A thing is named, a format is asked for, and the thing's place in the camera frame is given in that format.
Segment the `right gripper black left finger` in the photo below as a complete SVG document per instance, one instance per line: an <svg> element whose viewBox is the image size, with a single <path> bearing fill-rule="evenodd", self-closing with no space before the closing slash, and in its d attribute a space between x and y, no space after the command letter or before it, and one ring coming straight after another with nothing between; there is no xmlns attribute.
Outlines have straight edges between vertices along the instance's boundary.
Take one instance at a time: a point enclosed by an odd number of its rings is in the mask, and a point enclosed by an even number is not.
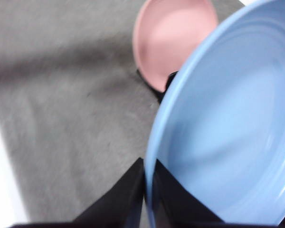
<svg viewBox="0 0 285 228"><path fill-rule="evenodd" d="M12 228L138 228L144 191L143 159L138 158L115 185L74 220L15 224Z"/></svg>

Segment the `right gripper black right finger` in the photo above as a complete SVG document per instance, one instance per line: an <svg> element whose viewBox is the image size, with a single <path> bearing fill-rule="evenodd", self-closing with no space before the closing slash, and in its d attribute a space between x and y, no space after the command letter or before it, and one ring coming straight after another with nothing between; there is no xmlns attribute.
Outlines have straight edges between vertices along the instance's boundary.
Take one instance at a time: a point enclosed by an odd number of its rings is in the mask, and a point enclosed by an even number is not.
<svg viewBox="0 0 285 228"><path fill-rule="evenodd" d="M226 228L227 224L193 197L156 161L153 176L153 213L157 228Z"/></svg>

